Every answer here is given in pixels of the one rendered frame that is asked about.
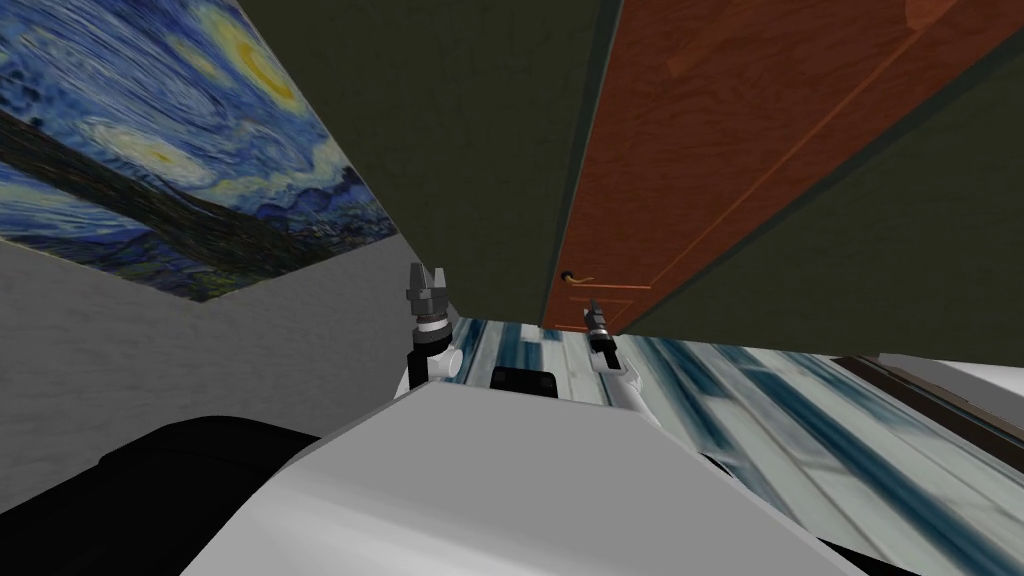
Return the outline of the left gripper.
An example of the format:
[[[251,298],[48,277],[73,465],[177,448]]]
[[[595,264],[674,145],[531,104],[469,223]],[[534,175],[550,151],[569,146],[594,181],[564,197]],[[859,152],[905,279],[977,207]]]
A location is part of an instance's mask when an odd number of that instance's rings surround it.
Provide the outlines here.
[[[410,265],[409,289],[406,298],[410,301],[411,314],[418,318],[446,315],[449,312],[449,290],[444,271],[436,268],[431,286],[426,288],[426,271],[421,263]]]

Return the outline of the brown wooden door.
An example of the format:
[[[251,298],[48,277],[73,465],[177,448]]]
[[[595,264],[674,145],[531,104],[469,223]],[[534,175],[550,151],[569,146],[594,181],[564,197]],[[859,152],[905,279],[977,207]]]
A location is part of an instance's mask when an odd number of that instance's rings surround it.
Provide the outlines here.
[[[1021,28],[1024,0],[624,0],[542,326],[596,299],[627,328]]]

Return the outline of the blue starry night painting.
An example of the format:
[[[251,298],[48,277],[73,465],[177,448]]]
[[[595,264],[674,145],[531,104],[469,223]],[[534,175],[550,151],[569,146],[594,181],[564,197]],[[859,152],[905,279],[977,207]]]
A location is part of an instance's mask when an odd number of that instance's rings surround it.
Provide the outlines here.
[[[205,302],[396,232],[234,0],[0,0],[0,240]]]

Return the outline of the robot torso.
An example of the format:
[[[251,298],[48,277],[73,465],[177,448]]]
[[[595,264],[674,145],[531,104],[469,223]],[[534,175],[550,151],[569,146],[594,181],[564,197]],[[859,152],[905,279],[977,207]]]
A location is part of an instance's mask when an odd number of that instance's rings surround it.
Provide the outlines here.
[[[430,383],[262,486],[181,576],[865,576],[643,416]]]

